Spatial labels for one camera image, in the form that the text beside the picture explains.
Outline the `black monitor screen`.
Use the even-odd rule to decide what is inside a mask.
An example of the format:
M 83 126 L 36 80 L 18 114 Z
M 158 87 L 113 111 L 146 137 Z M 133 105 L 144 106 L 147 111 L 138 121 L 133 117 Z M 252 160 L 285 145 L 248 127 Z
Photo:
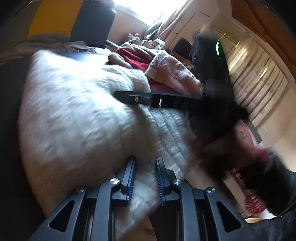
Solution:
M 188 58 L 190 56 L 190 52 L 192 50 L 192 45 L 186 39 L 180 39 L 173 51 L 179 54 L 184 58 Z

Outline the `magenta ruffled bed cover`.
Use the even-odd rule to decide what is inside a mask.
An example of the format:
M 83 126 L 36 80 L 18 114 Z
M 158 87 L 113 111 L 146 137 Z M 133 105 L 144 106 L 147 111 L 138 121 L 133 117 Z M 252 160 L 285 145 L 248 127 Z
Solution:
M 259 188 L 264 182 L 264 170 L 268 163 L 267 150 L 254 144 L 252 133 L 243 121 L 235 126 L 236 139 L 234 151 L 234 167 L 236 177 L 242 184 L 245 195 L 245 209 L 253 216 L 259 216 L 266 210 L 263 199 L 259 197 Z

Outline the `pink beige knit garment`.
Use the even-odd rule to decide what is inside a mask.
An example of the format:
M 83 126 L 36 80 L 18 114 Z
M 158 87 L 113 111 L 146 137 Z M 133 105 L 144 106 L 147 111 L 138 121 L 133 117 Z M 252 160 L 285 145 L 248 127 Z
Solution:
M 137 46 L 129 42 L 124 43 L 121 47 Z M 148 69 L 143 72 L 148 78 L 165 84 L 175 90 L 177 94 L 187 97 L 200 97 L 201 83 L 179 60 L 171 56 L 164 50 L 149 49 L 156 53 Z M 119 54 L 112 52 L 108 56 L 113 65 L 119 65 L 125 68 L 134 69 L 126 63 Z

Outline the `grey khaki garment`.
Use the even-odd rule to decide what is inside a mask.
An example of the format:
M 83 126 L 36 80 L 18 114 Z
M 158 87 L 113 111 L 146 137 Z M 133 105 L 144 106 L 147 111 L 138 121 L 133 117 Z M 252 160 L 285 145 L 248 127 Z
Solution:
M 10 50 L 1 53 L 1 62 L 29 56 L 39 50 L 50 50 L 54 53 L 82 52 L 96 54 L 95 49 L 95 47 L 87 46 L 84 41 L 70 42 L 70 36 L 67 35 L 59 33 L 38 34 L 27 37 Z

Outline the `white knitted sweater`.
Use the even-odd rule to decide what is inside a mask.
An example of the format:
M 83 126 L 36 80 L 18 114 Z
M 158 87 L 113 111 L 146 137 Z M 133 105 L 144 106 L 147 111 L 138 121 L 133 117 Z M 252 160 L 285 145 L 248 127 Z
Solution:
M 156 157 L 180 179 L 197 161 L 195 137 L 182 112 L 114 97 L 116 91 L 135 90 L 149 90 L 139 70 L 97 67 L 47 50 L 31 57 L 18 128 L 23 167 L 44 214 L 74 188 L 103 182 L 135 156 L 132 201 L 116 212 L 120 239 L 160 204 Z

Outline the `red garment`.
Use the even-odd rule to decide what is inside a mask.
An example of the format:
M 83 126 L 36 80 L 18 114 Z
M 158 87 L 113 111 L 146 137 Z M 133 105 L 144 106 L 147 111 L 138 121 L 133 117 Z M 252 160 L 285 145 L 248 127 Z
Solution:
M 121 47 L 115 51 L 123 60 L 130 64 L 132 68 L 145 72 L 148 69 L 151 61 L 156 56 L 154 51 L 151 51 L 142 46 Z M 175 90 L 160 82 L 147 78 L 151 91 L 177 94 Z

